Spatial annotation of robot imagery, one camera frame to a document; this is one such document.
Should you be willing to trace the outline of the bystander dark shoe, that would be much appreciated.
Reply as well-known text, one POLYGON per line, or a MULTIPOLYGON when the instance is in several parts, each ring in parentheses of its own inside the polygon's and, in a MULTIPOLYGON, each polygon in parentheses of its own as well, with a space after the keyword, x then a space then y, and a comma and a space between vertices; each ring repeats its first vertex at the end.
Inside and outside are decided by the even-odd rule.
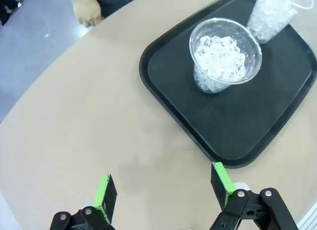
POLYGON ((24 0, 0 0, 0 23, 3 27, 10 16, 18 10, 24 3, 24 0))

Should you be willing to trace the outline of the person's right hand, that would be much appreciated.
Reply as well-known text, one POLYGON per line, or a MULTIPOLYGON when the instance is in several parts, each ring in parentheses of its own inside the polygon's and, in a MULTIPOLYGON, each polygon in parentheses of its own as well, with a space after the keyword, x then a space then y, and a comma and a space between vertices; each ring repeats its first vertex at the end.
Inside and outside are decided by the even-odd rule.
POLYGON ((102 20, 101 7, 97 0, 74 0, 74 14, 86 28, 98 25, 102 20))

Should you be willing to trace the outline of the clear plastic iced cup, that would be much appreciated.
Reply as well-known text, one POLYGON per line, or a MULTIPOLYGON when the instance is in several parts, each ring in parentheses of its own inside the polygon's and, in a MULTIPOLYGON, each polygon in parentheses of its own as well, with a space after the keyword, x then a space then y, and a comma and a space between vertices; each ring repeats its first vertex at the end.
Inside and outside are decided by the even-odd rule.
POLYGON ((262 65, 258 41, 242 24, 227 18, 199 23, 189 39, 194 81, 206 93, 219 93, 254 78, 262 65))
POLYGON ((256 0, 247 29, 260 44, 266 44, 301 10, 310 10, 314 0, 256 0))

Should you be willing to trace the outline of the black plastic serving tray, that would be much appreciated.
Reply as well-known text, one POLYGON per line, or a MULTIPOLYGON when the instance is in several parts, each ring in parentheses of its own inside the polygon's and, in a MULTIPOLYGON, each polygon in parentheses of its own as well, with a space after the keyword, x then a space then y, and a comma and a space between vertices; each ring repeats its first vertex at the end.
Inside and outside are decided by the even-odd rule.
POLYGON ((298 108, 317 79, 317 59, 287 26, 261 46, 262 66, 250 81, 217 94, 194 82, 189 38, 203 20, 246 24, 256 0, 218 0, 167 31, 143 52, 140 77, 209 160, 227 168, 253 162, 298 108))

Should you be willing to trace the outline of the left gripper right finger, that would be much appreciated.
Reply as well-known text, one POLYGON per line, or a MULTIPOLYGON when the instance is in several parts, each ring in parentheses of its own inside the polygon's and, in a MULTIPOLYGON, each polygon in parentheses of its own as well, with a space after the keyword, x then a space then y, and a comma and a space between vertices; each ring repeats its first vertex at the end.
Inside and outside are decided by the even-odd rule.
POLYGON ((238 230, 243 220, 253 220, 259 230, 297 230, 276 189, 265 188, 259 194, 237 189, 221 162, 212 163, 211 185, 221 212, 210 230, 238 230))

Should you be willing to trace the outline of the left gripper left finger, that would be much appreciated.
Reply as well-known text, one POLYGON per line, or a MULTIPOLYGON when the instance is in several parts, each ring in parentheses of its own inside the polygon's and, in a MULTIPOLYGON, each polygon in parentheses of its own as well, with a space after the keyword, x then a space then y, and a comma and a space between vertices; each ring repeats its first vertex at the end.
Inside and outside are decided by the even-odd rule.
POLYGON ((115 230, 111 225, 117 191, 110 174, 102 177, 93 205, 78 210, 74 215, 57 212, 50 230, 115 230))

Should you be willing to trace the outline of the aluminium rail platform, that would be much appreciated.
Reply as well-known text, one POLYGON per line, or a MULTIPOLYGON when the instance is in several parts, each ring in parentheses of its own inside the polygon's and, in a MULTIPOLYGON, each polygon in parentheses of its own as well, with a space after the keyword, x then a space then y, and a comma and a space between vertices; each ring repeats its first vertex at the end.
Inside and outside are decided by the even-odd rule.
POLYGON ((317 200, 297 223, 298 230, 317 230, 317 200))

